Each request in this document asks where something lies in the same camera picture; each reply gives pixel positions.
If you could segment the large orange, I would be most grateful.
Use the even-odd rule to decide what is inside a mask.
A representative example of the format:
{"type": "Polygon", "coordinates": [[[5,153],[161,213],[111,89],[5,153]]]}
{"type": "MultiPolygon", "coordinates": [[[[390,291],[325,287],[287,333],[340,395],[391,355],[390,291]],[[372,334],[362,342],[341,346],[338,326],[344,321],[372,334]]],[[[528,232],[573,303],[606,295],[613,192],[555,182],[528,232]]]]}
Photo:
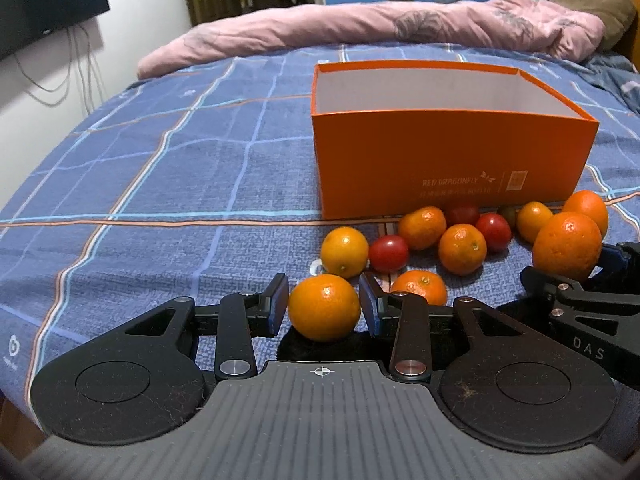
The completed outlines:
{"type": "Polygon", "coordinates": [[[537,234],[533,267],[545,274],[582,281],[596,267],[601,250],[602,237],[596,222],[581,212],[560,212],[537,234]]]}
{"type": "Polygon", "coordinates": [[[595,192],[582,190],[573,193],[564,203],[563,212],[579,212],[596,222],[601,236],[608,232],[608,208],[595,192]]]}

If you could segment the small tangerine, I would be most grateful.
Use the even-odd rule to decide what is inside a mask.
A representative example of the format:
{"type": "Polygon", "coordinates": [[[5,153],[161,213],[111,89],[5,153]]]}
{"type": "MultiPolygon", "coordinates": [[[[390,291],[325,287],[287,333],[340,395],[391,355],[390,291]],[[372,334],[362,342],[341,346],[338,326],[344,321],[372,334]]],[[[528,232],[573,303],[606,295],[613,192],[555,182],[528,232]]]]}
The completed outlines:
{"type": "Polygon", "coordinates": [[[337,275],[320,274],[301,281],[288,300],[293,327],[308,339],[327,341],[346,336],[357,325],[356,290],[337,275]]]}
{"type": "Polygon", "coordinates": [[[351,226],[341,226],[324,238],[320,259],[324,270],[348,280],[360,274],[369,260],[369,243],[351,226]]]}
{"type": "Polygon", "coordinates": [[[412,250],[424,250],[435,245],[447,229],[441,209],[427,206],[405,214],[399,221],[398,234],[412,250]]]}
{"type": "Polygon", "coordinates": [[[487,256],[484,235],[469,223],[450,226],[438,243],[438,258],[450,273],[465,276],[477,271],[487,256]]]}
{"type": "Polygon", "coordinates": [[[422,296],[432,306],[446,306],[448,292],[442,278],[433,272],[410,270],[400,274],[390,288],[391,292],[411,292],[422,296]]]}

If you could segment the small red tomato left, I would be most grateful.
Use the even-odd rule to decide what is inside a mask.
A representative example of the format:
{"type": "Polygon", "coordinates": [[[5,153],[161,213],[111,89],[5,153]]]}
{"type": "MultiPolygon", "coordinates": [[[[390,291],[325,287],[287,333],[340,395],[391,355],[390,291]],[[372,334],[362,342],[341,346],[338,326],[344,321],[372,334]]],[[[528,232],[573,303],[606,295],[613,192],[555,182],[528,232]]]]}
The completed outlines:
{"type": "Polygon", "coordinates": [[[392,274],[409,261],[409,246],[399,235],[384,235],[369,247],[370,267],[378,273],[392,274]]]}

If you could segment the yellow-orange tangerine right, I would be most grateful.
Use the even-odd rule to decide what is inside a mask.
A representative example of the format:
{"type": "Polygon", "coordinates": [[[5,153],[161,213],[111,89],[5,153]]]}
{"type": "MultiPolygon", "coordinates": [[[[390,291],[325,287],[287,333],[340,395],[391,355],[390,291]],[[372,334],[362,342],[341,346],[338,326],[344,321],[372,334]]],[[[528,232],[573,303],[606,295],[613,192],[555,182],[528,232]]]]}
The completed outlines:
{"type": "Polygon", "coordinates": [[[518,234],[528,244],[534,244],[539,231],[553,217],[553,212],[541,202],[525,204],[516,216],[518,234]]]}

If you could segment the dark green small fruit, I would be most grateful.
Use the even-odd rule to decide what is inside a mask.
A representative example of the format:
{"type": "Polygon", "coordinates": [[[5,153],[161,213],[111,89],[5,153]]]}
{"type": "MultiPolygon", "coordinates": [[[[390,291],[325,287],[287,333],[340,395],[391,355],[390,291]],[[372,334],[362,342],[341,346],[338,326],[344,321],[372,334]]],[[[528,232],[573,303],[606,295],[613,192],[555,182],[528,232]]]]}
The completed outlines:
{"type": "Polygon", "coordinates": [[[502,206],[497,210],[498,214],[506,220],[506,223],[510,226],[511,231],[516,229],[516,217],[518,213],[513,206],[502,206]]]}

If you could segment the red tomato centre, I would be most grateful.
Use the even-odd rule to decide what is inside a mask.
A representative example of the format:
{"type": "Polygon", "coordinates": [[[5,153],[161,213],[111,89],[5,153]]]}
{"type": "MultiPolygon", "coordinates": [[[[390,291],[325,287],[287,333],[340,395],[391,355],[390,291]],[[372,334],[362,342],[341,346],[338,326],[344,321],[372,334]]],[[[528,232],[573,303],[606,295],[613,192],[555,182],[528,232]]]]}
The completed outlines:
{"type": "Polygon", "coordinates": [[[490,252],[504,252],[512,240],[509,223],[496,212],[482,214],[475,227],[483,234],[490,252]]]}

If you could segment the red tomato near box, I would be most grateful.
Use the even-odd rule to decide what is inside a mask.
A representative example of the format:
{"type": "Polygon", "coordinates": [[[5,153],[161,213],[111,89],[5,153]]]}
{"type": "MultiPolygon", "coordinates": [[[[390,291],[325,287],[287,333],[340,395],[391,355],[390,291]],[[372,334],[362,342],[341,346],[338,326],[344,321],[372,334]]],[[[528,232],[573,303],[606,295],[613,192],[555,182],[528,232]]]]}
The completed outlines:
{"type": "Polygon", "coordinates": [[[455,226],[456,224],[475,226],[480,218],[480,210],[473,204],[449,205],[445,208],[444,213],[448,226],[455,226]]]}

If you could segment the blue plaid bed sheet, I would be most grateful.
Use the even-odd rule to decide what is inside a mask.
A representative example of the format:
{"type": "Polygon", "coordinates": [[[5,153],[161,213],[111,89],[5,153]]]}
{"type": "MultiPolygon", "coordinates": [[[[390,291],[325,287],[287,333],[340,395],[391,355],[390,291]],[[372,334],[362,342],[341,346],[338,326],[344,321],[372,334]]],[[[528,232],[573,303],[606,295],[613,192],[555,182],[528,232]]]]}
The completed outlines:
{"type": "Polygon", "coordinates": [[[431,60],[525,70],[600,128],[579,184],[608,202],[608,241],[639,236],[639,118],[541,54],[454,44],[314,47],[134,84],[85,119],[1,213],[1,390],[29,409],[44,364],[163,302],[216,304],[274,274],[319,274],[310,117],[322,62],[431,60]]]}

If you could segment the orange cardboard box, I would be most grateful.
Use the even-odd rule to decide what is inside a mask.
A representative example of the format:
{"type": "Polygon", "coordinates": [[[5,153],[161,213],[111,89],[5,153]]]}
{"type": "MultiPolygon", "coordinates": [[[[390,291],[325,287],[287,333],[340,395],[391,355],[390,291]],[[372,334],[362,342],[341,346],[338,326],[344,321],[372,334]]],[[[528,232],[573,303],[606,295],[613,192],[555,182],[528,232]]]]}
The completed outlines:
{"type": "Polygon", "coordinates": [[[599,129],[524,70],[447,61],[320,64],[310,114],[328,220],[561,203],[599,129]]]}

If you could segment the grey-blue crumpled cloth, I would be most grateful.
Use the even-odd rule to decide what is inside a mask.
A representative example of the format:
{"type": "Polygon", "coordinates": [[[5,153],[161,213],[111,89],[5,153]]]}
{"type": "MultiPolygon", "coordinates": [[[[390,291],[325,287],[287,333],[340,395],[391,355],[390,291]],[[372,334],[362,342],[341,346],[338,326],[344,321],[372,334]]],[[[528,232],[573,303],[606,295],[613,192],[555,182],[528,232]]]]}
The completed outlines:
{"type": "Polygon", "coordinates": [[[639,114],[639,72],[628,58],[615,52],[596,53],[582,63],[582,79],[611,93],[634,113],[639,114]]]}

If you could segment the brown pillow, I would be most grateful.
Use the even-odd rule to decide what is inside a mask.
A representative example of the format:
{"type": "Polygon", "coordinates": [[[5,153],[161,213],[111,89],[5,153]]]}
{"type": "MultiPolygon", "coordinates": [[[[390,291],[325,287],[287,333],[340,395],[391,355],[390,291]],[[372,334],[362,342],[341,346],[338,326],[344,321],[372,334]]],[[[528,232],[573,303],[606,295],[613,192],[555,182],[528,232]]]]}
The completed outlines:
{"type": "Polygon", "coordinates": [[[611,51],[620,42],[637,16],[634,0],[552,0],[567,9],[590,13],[604,24],[599,51],[611,51]]]}

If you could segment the pink quilt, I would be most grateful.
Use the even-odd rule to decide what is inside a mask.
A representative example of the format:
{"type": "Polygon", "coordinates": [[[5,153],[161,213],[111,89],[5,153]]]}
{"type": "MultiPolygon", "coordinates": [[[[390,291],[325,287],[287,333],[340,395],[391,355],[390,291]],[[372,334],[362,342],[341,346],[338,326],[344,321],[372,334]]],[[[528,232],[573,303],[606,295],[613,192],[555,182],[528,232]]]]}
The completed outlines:
{"type": "Polygon", "coordinates": [[[460,44],[582,62],[600,46],[597,15],[546,0],[304,4],[193,27],[139,62],[141,79],[193,65],[325,44],[460,44]]]}

